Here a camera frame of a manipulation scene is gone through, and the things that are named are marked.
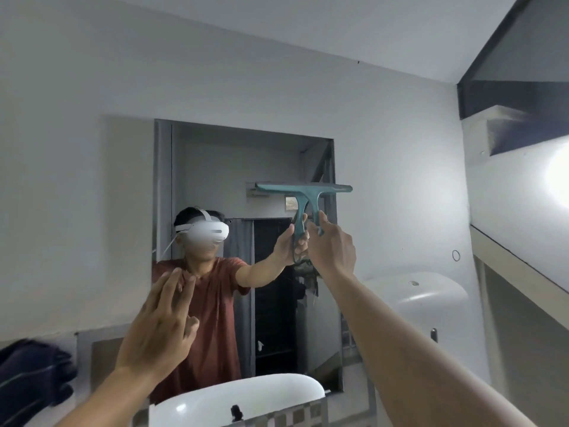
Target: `curtain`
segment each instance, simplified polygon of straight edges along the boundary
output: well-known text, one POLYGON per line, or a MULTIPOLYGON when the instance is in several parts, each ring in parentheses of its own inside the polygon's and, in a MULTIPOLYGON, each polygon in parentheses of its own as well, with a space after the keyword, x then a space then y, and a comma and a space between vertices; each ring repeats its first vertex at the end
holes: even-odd
MULTIPOLYGON (((254 262, 253 221, 245 219, 228 220, 229 235, 224 241, 223 256, 226 258, 240 258, 252 265, 254 262)), ((254 289, 243 296, 235 292, 233 310, 235 315, 235 336, 237 338, 237 351, 241 376, 255 375, 255 352, 252 351, 254 333, 254 289)))

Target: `teal squeegee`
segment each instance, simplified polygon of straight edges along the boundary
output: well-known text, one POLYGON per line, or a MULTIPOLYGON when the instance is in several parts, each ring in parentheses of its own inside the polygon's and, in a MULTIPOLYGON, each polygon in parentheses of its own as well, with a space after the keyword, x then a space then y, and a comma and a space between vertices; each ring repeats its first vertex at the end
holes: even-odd
POLYGON ((278 193, 289 196, 294 196, 298 202, 298 212, 296 213, 294 222, 294 236, 293 236, 293 258, 294 247, 296 242, 304 234, 304 222, 302 222, 302 214, 306 209, 306 205, 310 204, 312 207, 312 219, 316 226, 320 226, 320 216, 318 208, 318 198, 321 195, 335 195, 336 193, 349 193, 352 186, 343 186, 341 184, 327 184, 327 183, 304 183, 304 184, 286 184, 286 183, 255 183, 257 190, 267 193, 278 193))

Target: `white sink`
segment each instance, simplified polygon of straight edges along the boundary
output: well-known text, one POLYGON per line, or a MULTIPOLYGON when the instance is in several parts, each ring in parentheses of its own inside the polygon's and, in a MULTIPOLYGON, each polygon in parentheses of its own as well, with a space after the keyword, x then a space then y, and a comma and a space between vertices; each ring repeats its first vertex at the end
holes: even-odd
POLYGON ((233 422, 233 405, 238 405, 243 419, 248 420, 322 398, 322 385, 305 375, 251 377, 198 389, 151 405, 148 425, 223 427, 233 422))

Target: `white vr headset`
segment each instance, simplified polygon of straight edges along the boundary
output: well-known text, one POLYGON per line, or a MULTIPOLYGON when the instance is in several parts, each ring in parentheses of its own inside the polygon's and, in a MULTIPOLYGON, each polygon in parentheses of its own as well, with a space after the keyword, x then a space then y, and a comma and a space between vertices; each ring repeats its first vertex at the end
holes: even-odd
POLYGON ((206 210, 198 209, 204 215, 205 220, 195 217, 185 225, 178 225, 174 227, 176 234, 186 234, 188 241, 192 243, 219 244, 223 242, 229 235, 229 226, 217 217, 210 216, 206 210))

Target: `towel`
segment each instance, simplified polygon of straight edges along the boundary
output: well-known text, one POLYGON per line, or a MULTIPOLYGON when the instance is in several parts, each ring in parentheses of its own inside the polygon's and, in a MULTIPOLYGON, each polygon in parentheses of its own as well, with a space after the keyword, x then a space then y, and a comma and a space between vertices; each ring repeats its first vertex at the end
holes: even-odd
POLYGON ((0 427, 20 427, 71 395, 71 355, 56 346, 19 340, 0 350, 0 427))

